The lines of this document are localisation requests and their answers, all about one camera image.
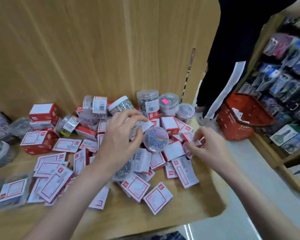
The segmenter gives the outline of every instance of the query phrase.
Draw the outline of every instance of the hand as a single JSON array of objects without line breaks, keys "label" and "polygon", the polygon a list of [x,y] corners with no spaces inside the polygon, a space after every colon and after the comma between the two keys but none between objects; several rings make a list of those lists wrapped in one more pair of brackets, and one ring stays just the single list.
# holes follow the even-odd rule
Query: hand
[{"label": "hand", "polygon": [[205,138],[204,148],[196,147],[193,143],[187,142],[187,149],[208,164],[217,173],[226,172],[236,168],[236,164],[231,158],[226,146],[226,141],[212,128],[200,127],[194,134],[193,140]]},{"label": "hand", "polygon": [[143,140],[141,128],[138,128],[133,141],[129,142],[131,129],[138,121],[147,122],[148,119],[134,109],[117,112],[112,119],[108,120],[107,130],[96,158],[102,161],[101,164],[110,167],[112,173],[121,169],[138,150]]}]

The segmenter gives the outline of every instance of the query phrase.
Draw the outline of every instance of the black pants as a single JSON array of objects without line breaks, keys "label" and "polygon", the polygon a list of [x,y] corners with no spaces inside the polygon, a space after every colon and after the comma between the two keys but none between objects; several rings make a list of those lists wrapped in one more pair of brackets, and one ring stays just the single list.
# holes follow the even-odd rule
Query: black pants
[{"label": "black pants", "polygon": [[246,62],[208,64],[208,71],[200,85],[197,106],[205,106],[202,116],[213,119],[221,104],[244,76]]}]

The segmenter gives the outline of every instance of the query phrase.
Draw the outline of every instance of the person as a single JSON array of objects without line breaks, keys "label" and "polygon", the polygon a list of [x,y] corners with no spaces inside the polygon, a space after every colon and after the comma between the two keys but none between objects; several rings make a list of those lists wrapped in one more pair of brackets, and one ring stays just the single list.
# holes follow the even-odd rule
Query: person
[{"label": "person", "polygon": [[222,103],[245,75],[263,25],[280,11],[300,16],[300,0],[219,0],[220,23],[200,85],[196,112],[216,117]]},{"label": "person", "polygon": [[[95,160],[81,171],[53,209],[23,240],[71,238],[93,198],[139,148],[143,140],[141,128],[137,130],[134,140],[129,142],[130,131],[137,121],[145,122],[147,119],[138,111],[128,109],[117,112],[108,121],[107,131]],[[200,127],[194,140],[200,140],[203,136],[206,139],[204,148],[187,143],[188,149],[216,171],[233,189],[261,237],[264,240],[300,240],[300,230],[279,208],[268,201],[231,159],[223,137],[211,128]]]}]

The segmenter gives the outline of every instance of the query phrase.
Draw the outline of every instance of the red shopping basket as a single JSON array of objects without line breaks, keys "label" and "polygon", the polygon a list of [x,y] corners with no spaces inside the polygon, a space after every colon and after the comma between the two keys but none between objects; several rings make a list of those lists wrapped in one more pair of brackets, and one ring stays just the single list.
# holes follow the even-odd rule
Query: red shopping basket
[{"label": "red shopping basket", "polygon": [[[243,113],[240,121],[232,108]],[[254,97],[244,93],[232,93],[222,104],[216,117],[225,138],[229,141],[242,141],[254,133],[254,128],[270,125],[275,118],[269,114]]]}]

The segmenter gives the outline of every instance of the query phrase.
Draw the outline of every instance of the pink price sticker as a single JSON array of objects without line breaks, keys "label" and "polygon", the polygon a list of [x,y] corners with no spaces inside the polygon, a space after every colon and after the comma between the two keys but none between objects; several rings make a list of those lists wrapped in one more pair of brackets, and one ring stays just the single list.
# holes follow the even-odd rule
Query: pink price sticker
[{"label": "pink price sticker", "polygon": [[169,103],[169,101],[167,99],[165,99],[165,98],[162,99],[161,102],[163,102],[164,104],[168,104]]}]

